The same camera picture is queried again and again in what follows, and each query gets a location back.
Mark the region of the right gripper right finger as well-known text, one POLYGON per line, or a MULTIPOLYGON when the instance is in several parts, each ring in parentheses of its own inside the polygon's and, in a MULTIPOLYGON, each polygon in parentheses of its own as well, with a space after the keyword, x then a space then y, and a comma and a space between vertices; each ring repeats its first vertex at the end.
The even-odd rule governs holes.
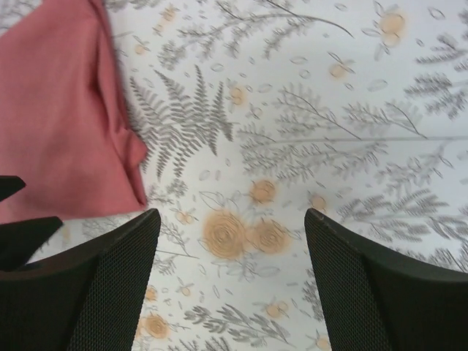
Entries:
POLYGON ((466 350, 467 274, 364 238, 310 208, 306 241, 333 350, 466 350))

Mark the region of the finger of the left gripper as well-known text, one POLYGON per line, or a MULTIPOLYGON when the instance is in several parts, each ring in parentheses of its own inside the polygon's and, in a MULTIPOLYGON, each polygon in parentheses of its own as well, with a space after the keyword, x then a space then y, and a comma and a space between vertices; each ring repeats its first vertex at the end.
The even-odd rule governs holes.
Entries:
POLYGON ((26 186, 25 182, 18 176, 1 175, 0 176, 0 201, 19 192, 26 186))
POLYGON ((56 216, 1 224, 1 271, 23 267, 62 226, 56 216))

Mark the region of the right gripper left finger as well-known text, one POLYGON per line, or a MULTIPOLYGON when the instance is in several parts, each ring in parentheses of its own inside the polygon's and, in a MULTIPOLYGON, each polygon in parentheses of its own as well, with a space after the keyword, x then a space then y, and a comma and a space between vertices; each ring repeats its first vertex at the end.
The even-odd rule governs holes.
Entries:
POLYGON ((161 218, 120 227, 15 271, 1 271, 3 350, 130 350, 161 218))

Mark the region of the salmon pink polo shirt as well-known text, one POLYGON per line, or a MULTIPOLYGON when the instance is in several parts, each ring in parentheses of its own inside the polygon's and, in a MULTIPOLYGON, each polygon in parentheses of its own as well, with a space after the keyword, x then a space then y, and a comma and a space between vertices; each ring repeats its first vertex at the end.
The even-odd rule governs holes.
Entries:
POLYGON ((1 173, 25 182, 3 222, 140 211, 145 156, 102 2, 44 1, 1 36, 1 173))

